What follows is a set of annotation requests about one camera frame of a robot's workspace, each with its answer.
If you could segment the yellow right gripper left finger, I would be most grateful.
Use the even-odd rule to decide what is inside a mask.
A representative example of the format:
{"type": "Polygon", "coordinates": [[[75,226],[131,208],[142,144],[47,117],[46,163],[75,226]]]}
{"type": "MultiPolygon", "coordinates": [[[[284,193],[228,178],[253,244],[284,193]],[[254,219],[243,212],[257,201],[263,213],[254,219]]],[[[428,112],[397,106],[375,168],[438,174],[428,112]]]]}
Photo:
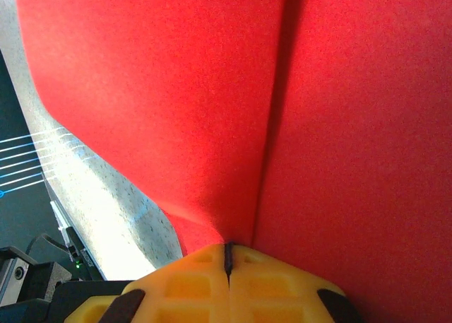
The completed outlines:
{"type": "Polygon", "coordinates": [[[130,282],[102,322],[229,322],[225,246],[210,245],[130,282]]]}

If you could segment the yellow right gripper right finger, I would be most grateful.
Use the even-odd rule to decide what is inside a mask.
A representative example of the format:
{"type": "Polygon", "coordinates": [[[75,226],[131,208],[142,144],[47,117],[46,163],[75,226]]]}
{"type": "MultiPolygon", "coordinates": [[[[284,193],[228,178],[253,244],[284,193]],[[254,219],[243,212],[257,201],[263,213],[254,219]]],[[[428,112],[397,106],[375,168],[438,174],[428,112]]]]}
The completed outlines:
{"type": "Polygon", "coordinates": [[[363,322],[334,283],[254,249],[227,246],[231,322],[363,322]]]}

